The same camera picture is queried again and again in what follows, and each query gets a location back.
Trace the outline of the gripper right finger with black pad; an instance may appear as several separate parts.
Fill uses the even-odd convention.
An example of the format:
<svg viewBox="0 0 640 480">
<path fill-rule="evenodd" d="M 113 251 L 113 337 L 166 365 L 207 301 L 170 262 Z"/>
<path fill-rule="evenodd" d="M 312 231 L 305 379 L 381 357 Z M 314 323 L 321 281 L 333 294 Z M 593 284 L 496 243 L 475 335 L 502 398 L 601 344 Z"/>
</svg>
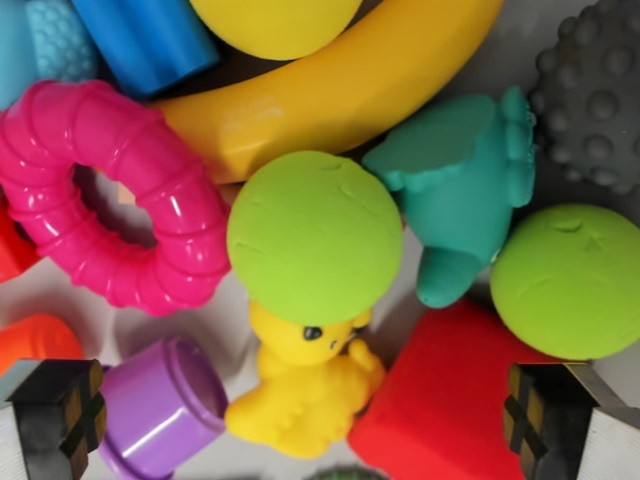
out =
<svg viewBox="0 0 640 480">
<path fill-rule="evenodd" d="M 588 363 L 514 363 L 504 437 L 526 479 L 637 479 L 639 409 Z"/>
</svg>

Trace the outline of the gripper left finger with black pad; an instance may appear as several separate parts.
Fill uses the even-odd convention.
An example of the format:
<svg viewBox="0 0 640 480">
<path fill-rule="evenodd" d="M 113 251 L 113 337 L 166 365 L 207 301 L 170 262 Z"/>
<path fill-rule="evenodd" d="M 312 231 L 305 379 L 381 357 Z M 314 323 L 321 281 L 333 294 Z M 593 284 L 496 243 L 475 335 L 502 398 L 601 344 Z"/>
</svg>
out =
<svg viewBox="0 0 640 480">
<path fill-rule="evenodd" d="M 106 431 L 93 360 L 16 361 L 1 376 L 1 477 L 79 479 Z"/>
</svg>

